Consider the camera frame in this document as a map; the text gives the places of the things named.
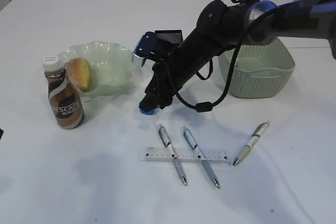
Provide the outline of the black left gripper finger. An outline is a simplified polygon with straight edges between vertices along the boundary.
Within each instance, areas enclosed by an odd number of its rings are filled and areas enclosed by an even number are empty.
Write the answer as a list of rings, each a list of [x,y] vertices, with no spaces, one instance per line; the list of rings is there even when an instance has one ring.
[[[3,131],[2,129],[0,129],[0,139],[1,139],[2,136],[3,136],[3,133],[4,133],[4,131]]]

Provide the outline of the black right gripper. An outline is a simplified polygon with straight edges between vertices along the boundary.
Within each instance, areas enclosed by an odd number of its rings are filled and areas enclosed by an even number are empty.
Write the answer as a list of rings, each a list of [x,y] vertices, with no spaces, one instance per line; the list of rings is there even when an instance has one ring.
[[[213,57],[236,46],[236,6],[214,0],[201,12],[195,29],[153,65],[153,77],[139,103],[142,111],[164,109],[175,93]]]

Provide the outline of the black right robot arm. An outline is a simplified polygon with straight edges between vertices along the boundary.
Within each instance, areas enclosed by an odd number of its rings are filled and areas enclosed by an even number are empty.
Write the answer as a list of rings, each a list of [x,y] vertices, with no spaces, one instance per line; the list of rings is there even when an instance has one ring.
[[[132,62],[152,60],[153,77],[139,108],[147,113],[171,105],[179,90],[213,57],[243,45],[264,46],[276,37],[325,39],[335,51],[335,0],[300,0],[283,5],[271,1],[227,6],[209,3],[194,30],[178,45],[145,33]]]

